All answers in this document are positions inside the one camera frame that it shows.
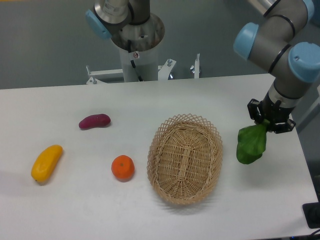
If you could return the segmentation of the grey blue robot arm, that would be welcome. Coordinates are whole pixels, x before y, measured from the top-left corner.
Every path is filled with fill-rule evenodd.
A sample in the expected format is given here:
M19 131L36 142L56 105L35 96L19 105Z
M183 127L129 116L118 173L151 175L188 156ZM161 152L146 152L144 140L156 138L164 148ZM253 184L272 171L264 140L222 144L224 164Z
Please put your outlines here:
M274 76L262 101L252 99L250 118L268 121L277 134L293 130L292 110L320 77L320 48L308 42L290 41L313 17L311 0L253 0L266 18L263 25L247 23L238 33L233 50ZM97 0L85 13L97 36L111 40L119 49L126 82L167 80L175 62L158 67L157 47L165 35L162 20L150 11L148 0Z

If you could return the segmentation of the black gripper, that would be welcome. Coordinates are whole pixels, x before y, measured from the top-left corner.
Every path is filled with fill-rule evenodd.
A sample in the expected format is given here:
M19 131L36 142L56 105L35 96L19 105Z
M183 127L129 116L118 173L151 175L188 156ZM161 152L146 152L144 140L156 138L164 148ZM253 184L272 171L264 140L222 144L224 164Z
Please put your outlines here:
M256 123L269 122L268 132L283 134L291 132L296 123L289 119L297 105L295 98L289 98L278 91L268 91L262 102L252 98L247 104L250 118Z

